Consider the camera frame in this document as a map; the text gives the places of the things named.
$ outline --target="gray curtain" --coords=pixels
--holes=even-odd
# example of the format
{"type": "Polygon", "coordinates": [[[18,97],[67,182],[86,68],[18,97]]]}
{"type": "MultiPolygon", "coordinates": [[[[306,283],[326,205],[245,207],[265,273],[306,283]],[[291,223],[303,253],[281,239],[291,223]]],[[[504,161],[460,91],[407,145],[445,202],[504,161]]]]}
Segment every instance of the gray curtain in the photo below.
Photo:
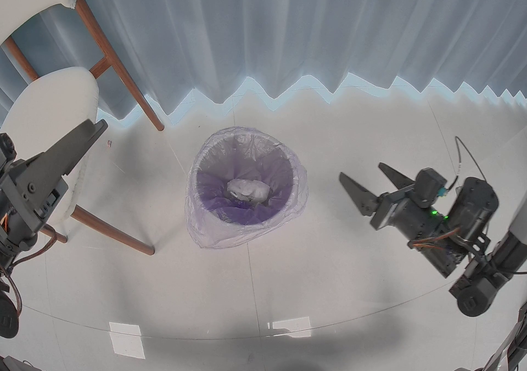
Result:
{"type": "MultiPolygon", "coordinates": [[[[527,0],[87,0],[139,88],[172,112],[192,88],[216,103],[247,77],[276,97],[302,75],[335,91],[348,72],[387,88],[527,95],[527,0]]],[[[101,53],[73,10],[52,7],[14,38],[39,74],[101,53]]],[[[0,104],[25,80],[0,53],[0,104]]],[[[118,119],[135,101],[111,70],[101,108],[118,119]]]]}

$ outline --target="curtain fold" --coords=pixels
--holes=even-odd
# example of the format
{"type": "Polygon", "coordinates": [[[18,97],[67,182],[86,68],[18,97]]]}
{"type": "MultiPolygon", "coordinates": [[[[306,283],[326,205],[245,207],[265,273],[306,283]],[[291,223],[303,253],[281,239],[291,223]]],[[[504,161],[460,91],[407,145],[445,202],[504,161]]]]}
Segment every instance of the curtain fold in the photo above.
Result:
{"type": "MultiPolygon", "coordinates": [[[[196,88],[222,103],[254,78],[277,97],[303,75],[334,92],[348,72],[388,88],[527,95],[527,0],[87,0],[139,88],[172,112],[196,88]]],[[[13,35],[43,75],[90,68],[102,54],[73,10],[54,6],[13,35]]],[[[0,117],[26,85],[0,56],[0,117]]],[[[135,106],[116,74],[98,79],[101,108],[135,106]]]]}

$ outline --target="floor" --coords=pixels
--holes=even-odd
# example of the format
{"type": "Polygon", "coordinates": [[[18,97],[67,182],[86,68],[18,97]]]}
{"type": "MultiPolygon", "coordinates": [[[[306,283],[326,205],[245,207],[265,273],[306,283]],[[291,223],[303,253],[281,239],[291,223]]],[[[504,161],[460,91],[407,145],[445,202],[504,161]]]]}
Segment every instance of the floor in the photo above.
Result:
{"type": "MultiPolygon", "coordinates": [[[[410,177],[433,167],[451,181],[459,135],[500,199],[489,232],[495,243],[527,189],[524,103],[440,85],[419,94],[404,83],[344,86],[331,103],[297,89],[275,111],[252,91],[230,98],[227,109],[192,103],[163,132],[145,116],[128,127],[110,122],[89,154],[79,205],[153,244],[155,255],[69,219],[57,229],[67,244],[13,274],[21,329],[2,340],[0,355],[48,371],[485,365],[527,300],[527,277],[509,282],[484,315],[465,317],[448,293],[465,263],[445,280],[396,229],[373,230],[338,174],[375,193],[392,190],[380,161],[410,177]],[[258,128],[296,152],[309,175],[307,208],[247,244],[200,249],[184,219],[187,174],[206,138],[233,125],[258,128]]],[[[477,176],[463,160],[462,178],[477,176]]],[[[436,206],[446,213],[454,197],[436,206]]]]}

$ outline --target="white chair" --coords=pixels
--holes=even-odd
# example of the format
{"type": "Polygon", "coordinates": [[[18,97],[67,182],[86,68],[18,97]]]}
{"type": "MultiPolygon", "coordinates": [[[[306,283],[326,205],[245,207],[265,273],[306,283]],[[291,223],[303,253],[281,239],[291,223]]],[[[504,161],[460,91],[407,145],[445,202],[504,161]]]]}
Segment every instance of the white chair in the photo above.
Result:
{"type": "MultiPolygon", "coordinates": [[[[12,32],[38,12],[56,4],[75,8],[75,3],[76,0],[0,0],[2,7],[0,42],[10,38],[12,32]]],[[[6,132],[12,138],[19,158],[28,159],[49,149],[86,119],[95,122],[99,101],[96,77],[97,74],[80,67],[65,68],[40,78],[32,77],[35,81],[29,84],[16,99],[0,128],[0,132],[6,132]]],[[[71,216],[134,249],[148,255],[154,254],[153,247],[121,232],[77,206],[86,162],[87,156],[84,156],[73,171],[64,176],[69,189],[49,217],[49,226],[46,226],[42,232],[50,236],[55,234],[53,226],[71,216]]],[[[65,236],[59,234],[57,236],[59,241],[63,243],[67,241],[65,236]]]]}

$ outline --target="purple plastic bag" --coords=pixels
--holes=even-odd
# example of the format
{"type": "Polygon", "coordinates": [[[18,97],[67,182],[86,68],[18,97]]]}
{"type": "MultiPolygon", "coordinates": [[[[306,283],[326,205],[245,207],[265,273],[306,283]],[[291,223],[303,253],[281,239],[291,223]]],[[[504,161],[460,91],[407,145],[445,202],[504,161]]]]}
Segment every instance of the purple plastic bag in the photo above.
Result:
{"type": "Polygon", "coordinates": [[[293,151],[256,129],[227,128],[209,137],[192,164],[187,228],[202,248],[235,247],[299,216],[308,193],[307,171],[293,151]],[[252,205],[229,195],[236,178],[265,182],[267,200],[252,205]]]}

